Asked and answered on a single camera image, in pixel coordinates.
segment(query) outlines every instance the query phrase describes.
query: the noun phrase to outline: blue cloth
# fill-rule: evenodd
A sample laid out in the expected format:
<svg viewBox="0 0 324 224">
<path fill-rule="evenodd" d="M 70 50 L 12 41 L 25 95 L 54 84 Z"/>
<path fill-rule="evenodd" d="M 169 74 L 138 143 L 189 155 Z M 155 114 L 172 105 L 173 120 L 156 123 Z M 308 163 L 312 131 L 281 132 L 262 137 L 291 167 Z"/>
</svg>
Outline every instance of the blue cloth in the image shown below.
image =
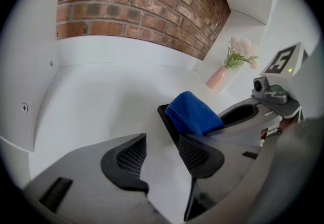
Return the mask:
<svg viewBox="0 0 324 224">
<path fill-rule="evenodd" d="M 204 134 L 224 127 L 224 123 L 205 103 L 192 92 L 178 95 L 166 108 L 166 115 L 179 132 Z"/>
</svg>

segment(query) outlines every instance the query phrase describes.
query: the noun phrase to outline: camera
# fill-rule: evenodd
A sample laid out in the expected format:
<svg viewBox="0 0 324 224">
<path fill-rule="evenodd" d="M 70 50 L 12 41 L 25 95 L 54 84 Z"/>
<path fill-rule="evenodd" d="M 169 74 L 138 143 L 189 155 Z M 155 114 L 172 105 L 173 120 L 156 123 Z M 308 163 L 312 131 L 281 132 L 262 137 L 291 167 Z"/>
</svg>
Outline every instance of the camera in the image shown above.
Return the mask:
<svg viewBox="0 0 324 224">
<path fill-rule="evenodd" d="M 263 99 L 264 98 L 264 90 L 269 87 L 269 83 L 266 76 L 257 77 L 253 79 L 253 87 L 252 94 L 255 98 Z"/>
<path fill-rule="evenodd" d="M 288 101 L 288 93 L 280 85 L 269 85 L 266 76 L 253 79 L 253 87 L 252 94 L 257 99 L 280 105 Z"/>
</svg>

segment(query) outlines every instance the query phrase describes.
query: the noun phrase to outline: brick wall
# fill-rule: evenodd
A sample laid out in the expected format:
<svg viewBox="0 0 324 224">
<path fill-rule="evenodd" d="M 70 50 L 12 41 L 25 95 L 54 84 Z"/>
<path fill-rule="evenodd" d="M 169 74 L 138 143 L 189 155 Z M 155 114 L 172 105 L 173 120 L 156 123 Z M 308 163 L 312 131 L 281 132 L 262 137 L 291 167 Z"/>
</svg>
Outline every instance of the brick wall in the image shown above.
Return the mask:
<svg viewBox="0 0 324 224">
<path fill-rule="evenodd" d="M 203 60 L 229 14 L 226 0 L 58 0 L 57 38 L 124 36 Z"/>
</svg>

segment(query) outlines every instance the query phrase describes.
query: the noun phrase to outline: black mesh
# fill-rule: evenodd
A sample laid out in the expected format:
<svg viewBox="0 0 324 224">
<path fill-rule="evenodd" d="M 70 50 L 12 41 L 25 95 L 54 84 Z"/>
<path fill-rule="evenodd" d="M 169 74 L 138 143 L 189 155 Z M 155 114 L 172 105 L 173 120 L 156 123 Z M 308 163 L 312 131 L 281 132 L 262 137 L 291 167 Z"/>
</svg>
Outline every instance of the black mesh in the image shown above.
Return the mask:
<svg viewBox="0 0 324 224">
<path fill-rule="evenodd" d="M 128 174 L 140 178 L 141 168 L 145 158 L 146 139 L 141 139 L 117 155 L 117 164 Z"/>
<path fill-rule="evenodd" d="M 195 167 L 204 164 L 210 157 L 209 153 L 195 143 L 180 136 L 179 154 L 187 169 L 192 171 Z"/>
</svg>

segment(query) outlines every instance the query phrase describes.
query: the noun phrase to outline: pink flower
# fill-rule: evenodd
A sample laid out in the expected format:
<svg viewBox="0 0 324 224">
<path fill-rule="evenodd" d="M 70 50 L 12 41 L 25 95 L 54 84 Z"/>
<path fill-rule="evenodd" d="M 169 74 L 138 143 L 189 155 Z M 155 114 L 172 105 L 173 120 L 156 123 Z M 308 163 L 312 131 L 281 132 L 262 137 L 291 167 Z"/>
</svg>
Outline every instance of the pink flower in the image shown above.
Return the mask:
<svg viewBox="0 0 324 224">
<path fill-rule="evenodd" d="M 253 45 L 251 41 L 247 38 L 241 38 L 239 42 L 239 46 L 241 48 L 241 51 L 239 54 L 243 56 L 245 59 L 248 59 L 249 57 L 253 56 Z"/>
<path fill-rule="evenodd" d="M 250 68 L 257 69 L 258 68 L 258 62 L 254 61 L 252 64 L 250 64 Z"/>
<path fill-rule="evenodd" d="M 234 48 L 237 52 L 239 50 L 238 40 L 239 39 L 237 39 L 236 37 L 232 37 L 230 41 L 232 48 Z"/>
</svg>

